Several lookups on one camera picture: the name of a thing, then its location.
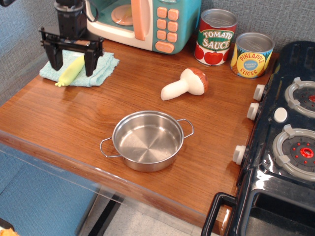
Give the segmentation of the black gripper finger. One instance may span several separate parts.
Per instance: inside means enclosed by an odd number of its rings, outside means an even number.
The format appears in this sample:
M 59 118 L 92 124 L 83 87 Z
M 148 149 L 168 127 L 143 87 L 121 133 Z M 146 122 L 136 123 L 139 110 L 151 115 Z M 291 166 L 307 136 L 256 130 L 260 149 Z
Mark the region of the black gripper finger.
M 84 54 L 86 76 L 89 77 L 93 74 L 97 67 L 99 53 L 93 50 L 87 50 Z
M 62 46 L 58 44 L 44 44 L 44 48 L 51 67 L 56 71 L 59 71 L 63 66 Z

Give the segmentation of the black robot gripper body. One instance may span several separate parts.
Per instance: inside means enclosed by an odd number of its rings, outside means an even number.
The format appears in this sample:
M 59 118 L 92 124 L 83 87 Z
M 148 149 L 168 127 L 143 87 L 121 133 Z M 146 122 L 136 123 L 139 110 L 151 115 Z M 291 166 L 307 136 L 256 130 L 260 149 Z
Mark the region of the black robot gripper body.
M 44 44 L 58 44 L 63 50 L 82 52 L 93 50 L 103 56 L 104 39 L 87 29 L 88 22 L 95 22 L 87 16 L 84 2 L 55 2 L 58 25 L 55 27 L 41 27 L 39 31 Z

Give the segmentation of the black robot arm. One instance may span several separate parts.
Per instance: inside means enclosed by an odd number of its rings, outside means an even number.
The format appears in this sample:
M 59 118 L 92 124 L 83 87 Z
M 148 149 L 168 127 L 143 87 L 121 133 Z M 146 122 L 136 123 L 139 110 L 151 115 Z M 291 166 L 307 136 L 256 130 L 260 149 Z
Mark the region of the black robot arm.
M 91 20 L 86 13 L 84 0 L 56 0 L 57 27 L 41 27 L 42 46 L 53 69 L 60 70 L 63 66 L 63 50 L 84 54 L 86 75 L 89 77 L 97 67 L 98 58 L 103 56 L 101 36 L 90 32 L 87 28 Z

